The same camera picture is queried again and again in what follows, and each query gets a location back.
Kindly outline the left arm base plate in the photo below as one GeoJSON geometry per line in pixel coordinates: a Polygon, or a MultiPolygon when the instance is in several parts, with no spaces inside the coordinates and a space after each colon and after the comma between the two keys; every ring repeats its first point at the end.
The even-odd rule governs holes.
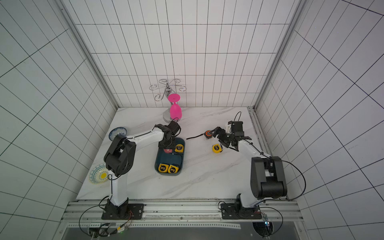
{"type": "Polygon", "coordinates": [[[144,206],[144,204],[124,203],[117,207],[112,203],[107,203],[102,214],[102,220],[141,220],[144,206]]]}

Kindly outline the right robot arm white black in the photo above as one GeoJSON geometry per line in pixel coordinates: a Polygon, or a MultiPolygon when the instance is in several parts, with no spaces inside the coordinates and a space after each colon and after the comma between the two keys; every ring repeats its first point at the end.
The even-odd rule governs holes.
{"type": "Polygon", "coordinates": [[[228,133],[220,127],[214,129],[213,137],[217,138],[223,147],[243,154],[251,162],[250,189],[239,195],[243,207],[251,208],[263,201],[279,200],[287,196],[283,161],[279,157],[259,150],[250,137],[228,133]]]}

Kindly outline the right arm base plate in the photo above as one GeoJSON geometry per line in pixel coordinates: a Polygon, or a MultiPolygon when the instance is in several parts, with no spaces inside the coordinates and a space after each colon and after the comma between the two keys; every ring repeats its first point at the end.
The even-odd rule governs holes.
{"type": "Polygon", "coordinates": [[[257,208],[244,208],[239,204],[220,203],[223,220],[261,220],[262,213],[257,208]]]}

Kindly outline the black orange tape measure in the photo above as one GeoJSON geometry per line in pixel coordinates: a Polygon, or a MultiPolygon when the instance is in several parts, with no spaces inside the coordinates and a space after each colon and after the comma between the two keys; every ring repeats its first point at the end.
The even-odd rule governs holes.
{"type": "Polygon", "coordinates": [[[212,134],[212,131],[205,131],[203,134],[200,134],[200,135],[195,136],[195,137],[189,137],[189,138],[187,138],[187,140],[195,139],[195,138],[198,138],[201,136],[204,136],[206,139],[211,139],[213,137],[213,134],[212,134]]]}

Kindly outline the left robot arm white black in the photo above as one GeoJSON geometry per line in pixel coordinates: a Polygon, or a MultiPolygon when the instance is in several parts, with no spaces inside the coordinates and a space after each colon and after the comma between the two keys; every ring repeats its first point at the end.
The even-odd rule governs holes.
{"type": "Polygon", "coordinates": [[[111,181],[111,197],[106,205],[106,212],[125,216],[128,212],[129,198],[127,176],[134,164],[135,154],[140,149],[158,143],[159,147],[170,147],[181,127],[176,122],[168,125],[157,124],[148,132],[133,136],[117,135],[104,156],[111,181]]]}

